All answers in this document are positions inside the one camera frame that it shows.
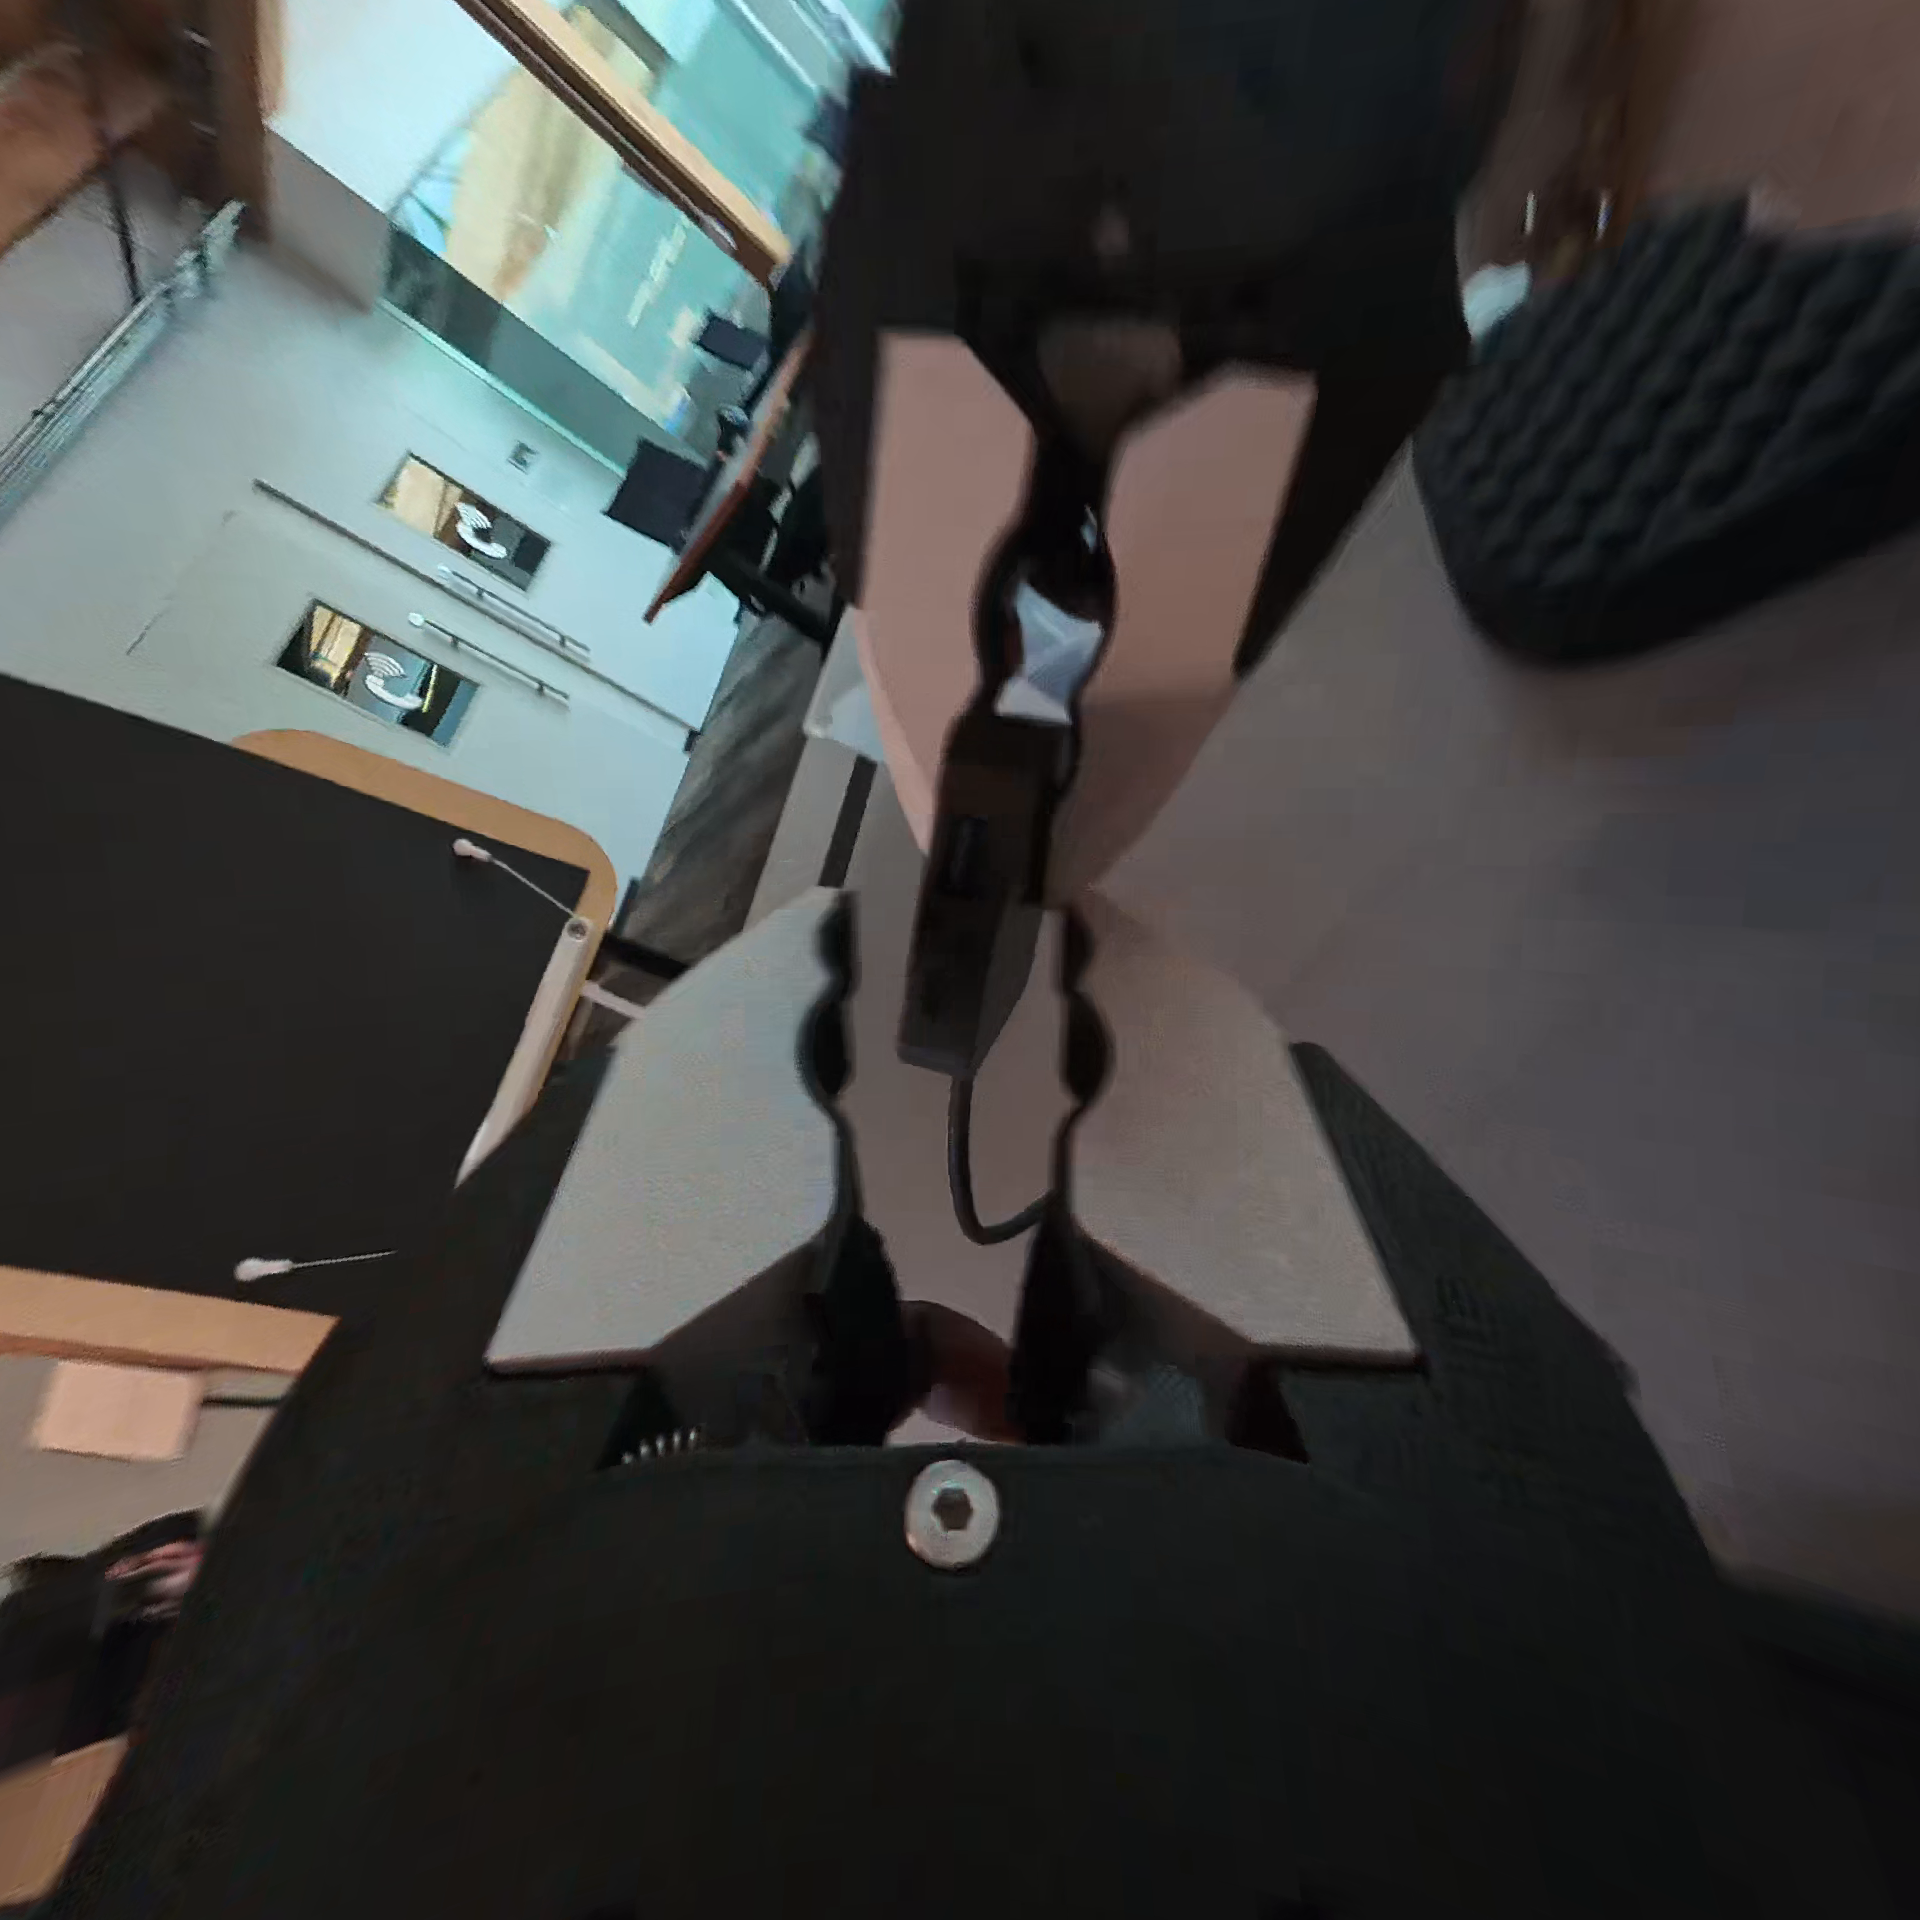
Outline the black hub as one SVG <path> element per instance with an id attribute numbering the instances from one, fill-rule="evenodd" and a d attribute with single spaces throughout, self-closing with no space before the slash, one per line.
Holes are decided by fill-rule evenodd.
<path id="1" fill-rule="evenodd" d="M 1017 1008 L 1080 755 L 1074 704 L 1112 623 L 1105 559 L 1026 563 L 993 609 L 1006 672 L 984 672 L 945 743 L 896 1034 L 907 1064 L 969 1080 Z"/>

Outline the grey desk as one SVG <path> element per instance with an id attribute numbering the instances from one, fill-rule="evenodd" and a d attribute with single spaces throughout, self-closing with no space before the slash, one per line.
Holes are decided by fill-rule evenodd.
<path id="1" fill-rule="evenodd" d="M 1105 881 L 1617 1350 L 1740 1573 L 1915 1616 L 1915 534 L 1499 655 L 1400 467 Z"/>

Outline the small white sign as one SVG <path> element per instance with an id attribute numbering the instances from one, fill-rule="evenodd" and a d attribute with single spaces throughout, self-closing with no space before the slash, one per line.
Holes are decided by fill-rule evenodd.
<path id="1" fill-rule="evenodd" d="M 194 1441 L 203 1398 L 203 1374 L 56 1359 L 32 1416 L 30 1445 L 134 1464 L 176 1462 Z"/>

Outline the black sheet wooden board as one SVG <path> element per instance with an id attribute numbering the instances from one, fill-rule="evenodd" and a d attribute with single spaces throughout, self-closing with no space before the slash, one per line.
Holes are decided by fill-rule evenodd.
<path id="1" fill-rule="evenodd" d="M 4 678 L 4 1352 L 300 1374 L 437 1242 L 587 870 Z"/>

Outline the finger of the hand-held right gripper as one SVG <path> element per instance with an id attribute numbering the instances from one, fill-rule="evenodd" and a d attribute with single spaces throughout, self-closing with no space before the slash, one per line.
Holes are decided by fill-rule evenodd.
<path id="1" fill-rule="evenodd" d="M 1106 499 L 1114 617 L 1077 696 L 1052 904 L 1146 833 L 1232 706 L 1315 403 L 1312 375 L 1226 367 L 1121 438 Z"/>
<path id="2" fill-rule="evenodd" d="M 976 598 L 1025 505 L 1036 430 L 954 335 L 888 329 L 876 373 L 857 658 L 924 845 L 945 743 L 978 689 Z"/>

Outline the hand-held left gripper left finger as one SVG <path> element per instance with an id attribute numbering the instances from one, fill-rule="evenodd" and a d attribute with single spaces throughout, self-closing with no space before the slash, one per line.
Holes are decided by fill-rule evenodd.
<path id="1" fill-rule="evenodd" d="M 880 1445 L 906 1306 L 844 1110 L 852 893 L 817 886 L 613 1045 L 488 1346 L 494 1376 L 643 1376 L 712 1445 Z"/>

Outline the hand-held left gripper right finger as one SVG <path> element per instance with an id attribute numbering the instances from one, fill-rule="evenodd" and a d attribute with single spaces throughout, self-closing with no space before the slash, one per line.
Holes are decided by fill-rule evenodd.
<path id="1" fill-rule="evenodd" d="M 1067 1112 L 1016 1321 L 1030 1445 L 1278 1445 L 1292 1374 L 1417 1335 L 1305 1069 L 1232 976 L 1101 893 L 1064 921 Z"/>

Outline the person's left hand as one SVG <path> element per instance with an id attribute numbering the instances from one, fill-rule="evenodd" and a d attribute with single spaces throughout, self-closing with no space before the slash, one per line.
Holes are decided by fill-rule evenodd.
<path id="1" fill-rule="evenodd" d="M 969 1441 L 1020 1447 L 1008 1344 L 976 1318 L 942 1302 L 904 1306 L 907 1400 L 904 1422 L 921 1419 Z"/>

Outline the black wrist rest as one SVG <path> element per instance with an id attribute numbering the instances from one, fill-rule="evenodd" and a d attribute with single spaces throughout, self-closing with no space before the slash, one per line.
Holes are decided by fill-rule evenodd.
<path id="1" fill-rule="evenodd" d="M 1486 333 L 1413 471 L 1516 658 L 1644 655 L 1804 584 L 1915 525 L 1915 233 L 1648 216 Z"/>

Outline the door window sign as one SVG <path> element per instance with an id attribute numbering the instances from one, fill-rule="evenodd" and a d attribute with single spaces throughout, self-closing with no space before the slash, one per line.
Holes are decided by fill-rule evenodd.
<path id="1" fill-rule="evenodd" d="M 414 451 L 400 459 L 377 505 L 409 530 L 521 592 L 533 584 L 552 550 L 539 530 Z"/>
<path id="2" fill-rule="evenodd" d="M 274 662 L 365 719 L 438 746 L 462 731 L 477 691 L 460 669 L 324 601 L 306 606 Z"/>

